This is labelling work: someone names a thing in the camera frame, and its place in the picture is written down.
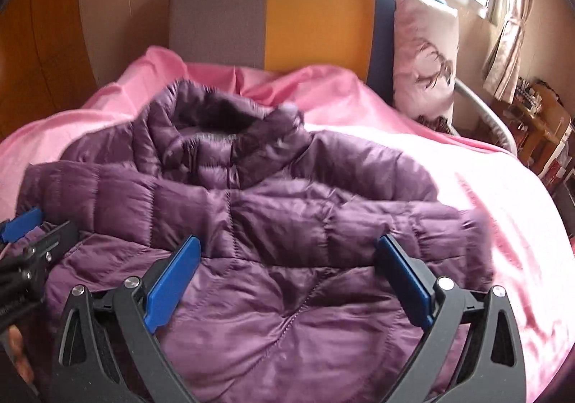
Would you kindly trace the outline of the person's hand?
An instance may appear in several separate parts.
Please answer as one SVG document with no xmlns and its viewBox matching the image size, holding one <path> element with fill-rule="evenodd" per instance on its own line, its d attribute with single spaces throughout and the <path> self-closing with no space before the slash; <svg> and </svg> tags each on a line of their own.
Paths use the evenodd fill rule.
<svg viewBox="0 0 575 403">
<path fill-rule="evenodd" d="M 24 353 L 23 337 L 19 328 L 12 325 L 8 328 L 8 345 L 13 355 L 13 362 L 19 375 L 27 384 L 34 381 L 34 372 Z"/>
</svg>

